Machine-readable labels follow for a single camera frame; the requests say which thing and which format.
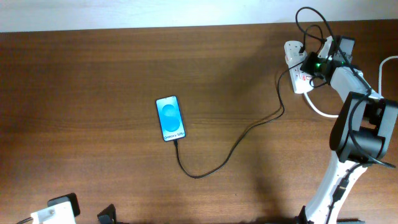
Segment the blue Samsung Galaxy smartphone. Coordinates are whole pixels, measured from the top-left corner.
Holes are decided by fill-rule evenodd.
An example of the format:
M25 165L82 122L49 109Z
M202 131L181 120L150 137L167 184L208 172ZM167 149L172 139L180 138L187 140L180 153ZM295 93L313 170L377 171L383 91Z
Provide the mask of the blue Samsung Galaxy smartphone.
M186 136L178 99L175 95L155 101L160 122L162 137L165 142L174 141Z

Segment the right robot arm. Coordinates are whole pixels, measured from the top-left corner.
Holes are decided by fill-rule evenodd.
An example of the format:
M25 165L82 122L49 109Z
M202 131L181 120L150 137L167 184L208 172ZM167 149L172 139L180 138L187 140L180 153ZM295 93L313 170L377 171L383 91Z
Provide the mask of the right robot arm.
M382 162L397 120L397 102L383 98L364 79L362 71L337 56L312 52L301 71L318 76L336 90L343 107L330 134L331 160L325 176L295 223L336 223L349 192L372 165Z

